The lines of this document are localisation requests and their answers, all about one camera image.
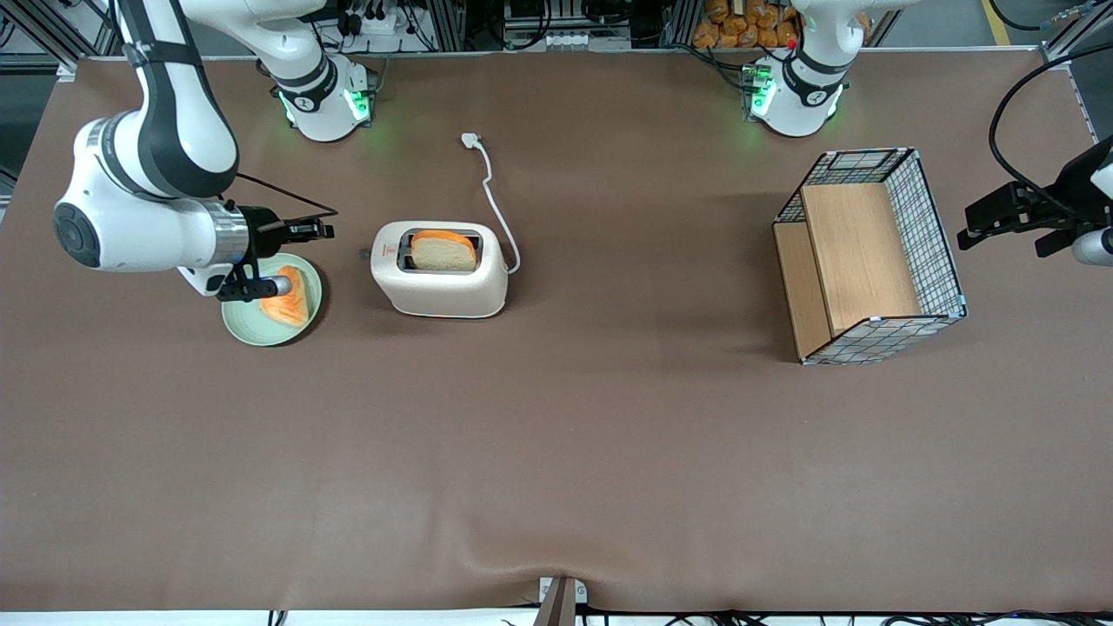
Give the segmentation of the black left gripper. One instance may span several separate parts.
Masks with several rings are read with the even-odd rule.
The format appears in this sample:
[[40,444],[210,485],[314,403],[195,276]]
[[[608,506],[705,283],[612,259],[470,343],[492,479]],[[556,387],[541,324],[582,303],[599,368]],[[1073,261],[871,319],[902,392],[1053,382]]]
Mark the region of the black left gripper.
[[[1068,226],[1100,229],[1110,226],[1110,192],[1093,180],[1099,176],[1110,180],[1110,146],[1105,137],[1089,150],[1066,163],[1057,178],[1047,186],[1038,186],[1021,174],[991,190],[965,209],[966,229],[956,233],[956,245],[965,252],[986,238],[996,236],[998,229],[1020,224],[1020,231],[1066,229]],[[1017,192],[1026,190],[1026,205],[1020,222]]]

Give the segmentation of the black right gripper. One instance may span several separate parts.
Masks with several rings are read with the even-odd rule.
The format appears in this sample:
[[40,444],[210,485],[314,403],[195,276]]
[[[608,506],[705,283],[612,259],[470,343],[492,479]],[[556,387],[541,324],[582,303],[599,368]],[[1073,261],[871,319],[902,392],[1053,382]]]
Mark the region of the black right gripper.
[[246,260],[274,256],[286,244],[303,244],[331,239],[334,227],[323,219],[289,219],[284,222],[266,207],[247,206],[248,250]]

